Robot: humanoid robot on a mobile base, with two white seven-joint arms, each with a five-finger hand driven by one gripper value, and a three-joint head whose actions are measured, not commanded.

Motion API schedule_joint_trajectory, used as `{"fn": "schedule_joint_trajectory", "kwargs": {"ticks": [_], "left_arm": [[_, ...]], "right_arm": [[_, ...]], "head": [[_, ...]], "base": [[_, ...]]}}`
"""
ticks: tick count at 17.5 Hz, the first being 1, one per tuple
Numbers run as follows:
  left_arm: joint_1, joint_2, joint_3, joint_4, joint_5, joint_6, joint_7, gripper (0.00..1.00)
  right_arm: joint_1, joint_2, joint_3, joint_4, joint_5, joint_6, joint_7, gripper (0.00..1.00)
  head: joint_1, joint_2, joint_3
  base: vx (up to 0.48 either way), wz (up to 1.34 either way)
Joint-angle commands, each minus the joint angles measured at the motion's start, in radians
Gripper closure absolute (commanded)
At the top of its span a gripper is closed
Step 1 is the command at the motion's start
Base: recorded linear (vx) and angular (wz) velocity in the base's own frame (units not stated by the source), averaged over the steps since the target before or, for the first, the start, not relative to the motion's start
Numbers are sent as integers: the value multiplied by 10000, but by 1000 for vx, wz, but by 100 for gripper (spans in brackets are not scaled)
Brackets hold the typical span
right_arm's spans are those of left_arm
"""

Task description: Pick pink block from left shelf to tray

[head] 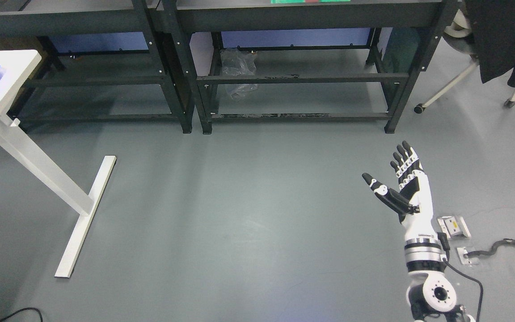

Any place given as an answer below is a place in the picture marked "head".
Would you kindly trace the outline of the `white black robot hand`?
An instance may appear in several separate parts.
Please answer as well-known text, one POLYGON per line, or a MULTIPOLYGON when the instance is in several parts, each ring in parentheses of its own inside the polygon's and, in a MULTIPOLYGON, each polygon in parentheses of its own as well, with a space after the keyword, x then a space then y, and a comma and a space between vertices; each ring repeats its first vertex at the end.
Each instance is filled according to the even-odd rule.
POLYGON ((397 145, 393 158, 390 165, 398 178, 399 191, 382 184, 368 173, 362 174, 364 181, 378 200, 398 214, 399 222, 406 230, 406 241, 436 239, 437 233, 431 224, 434 212, 431 187, 415 149, 404 140, 397 145))

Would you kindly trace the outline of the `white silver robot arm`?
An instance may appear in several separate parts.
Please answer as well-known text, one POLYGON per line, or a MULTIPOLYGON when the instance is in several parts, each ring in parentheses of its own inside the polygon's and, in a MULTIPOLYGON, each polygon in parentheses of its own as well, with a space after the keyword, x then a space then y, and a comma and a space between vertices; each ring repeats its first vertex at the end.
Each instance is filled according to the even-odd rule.
POLYGON ((411 283, 406 300, 413 320, 423 322, 435 314, 448 322, 475 322, 466 308, 456 302, 456 290, 446 279, 446 251, 450 249, 446 234, 438 238, 413 238, 406 242, 405 259, 411 283))

